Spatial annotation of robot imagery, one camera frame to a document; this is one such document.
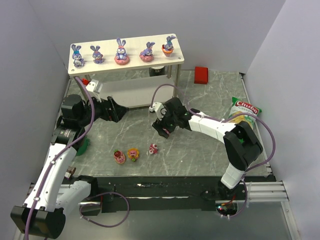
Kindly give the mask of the pink white roll cake toy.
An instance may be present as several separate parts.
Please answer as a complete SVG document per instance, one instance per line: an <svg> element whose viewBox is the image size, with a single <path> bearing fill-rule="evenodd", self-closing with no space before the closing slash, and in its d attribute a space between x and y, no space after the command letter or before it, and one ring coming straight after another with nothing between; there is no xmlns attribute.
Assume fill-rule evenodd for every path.
<svg viewBox="0 0 320 240"><path fill-rule="evenodd" d="M150 155L157 154L157 153L158 153L158 145L155 144L155 143L152 143L152 144L149 146L148 153L149 153Z"/></svg>

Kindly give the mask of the small purple bunny toy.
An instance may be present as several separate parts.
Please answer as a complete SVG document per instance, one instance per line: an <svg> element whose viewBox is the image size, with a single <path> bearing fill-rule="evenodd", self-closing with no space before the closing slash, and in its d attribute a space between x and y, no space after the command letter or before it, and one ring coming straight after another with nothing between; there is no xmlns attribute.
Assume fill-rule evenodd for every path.
<svg viewBox="0 0 320 240"><path fill-rule="evenodd" d="M71 45L71 49L73 51L73 54L72 54L73 65L76 68L83 67L85 65L84 59L82 58L82 55L80 53L81 48L82 47L80 45L75 45L75 44Z"/></svg>

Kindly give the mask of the purple bunny with red bow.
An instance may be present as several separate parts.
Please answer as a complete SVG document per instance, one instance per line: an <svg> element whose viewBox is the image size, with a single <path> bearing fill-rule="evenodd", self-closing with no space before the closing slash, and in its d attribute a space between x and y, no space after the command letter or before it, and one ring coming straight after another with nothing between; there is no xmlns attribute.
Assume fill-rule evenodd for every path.
<svg viewBox="0 0 320 240"><path fill-rule="evenodd" d="M93 57L93 62L95 64L102 64L104 62L104 56L103 54L100 52L100 46L94 46L91 45L90 49L93 51L92 57Z"/></svg>

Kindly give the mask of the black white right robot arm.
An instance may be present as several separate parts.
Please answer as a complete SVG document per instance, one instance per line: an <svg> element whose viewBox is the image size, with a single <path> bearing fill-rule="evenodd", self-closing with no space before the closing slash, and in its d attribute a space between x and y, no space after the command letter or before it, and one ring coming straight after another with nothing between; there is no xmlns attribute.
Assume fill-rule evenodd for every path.
<svg viewBox="0 0 320 240"><path fill-rule="evenodd" d="M233 123L213 120L197 109L188 110L177 97L165 103L154 102L149 111L157 116L152 127L166 139L179 127L224 143L229 164L220 181L229 190L238 185L245 171L263 152L256 134L245 121Z"/></svg>

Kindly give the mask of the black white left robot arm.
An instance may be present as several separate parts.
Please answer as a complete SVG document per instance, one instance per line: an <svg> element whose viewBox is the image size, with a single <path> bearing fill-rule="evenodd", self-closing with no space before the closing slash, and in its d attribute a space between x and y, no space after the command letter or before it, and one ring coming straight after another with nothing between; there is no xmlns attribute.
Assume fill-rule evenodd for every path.
<svg viewBox="0 0 320 240"><path fill-rule="evenodd" d="M26 238L30 235L56 239L63 231L67 215L82 200L99 193L98 180L77 177L69 189L58 195L71 161L85 145L85 137L97 119L119 122L129 111L109 96L107 99L80 95L66 96L51 138L41 174L22 206L14 206L10 217Z"/></svg>

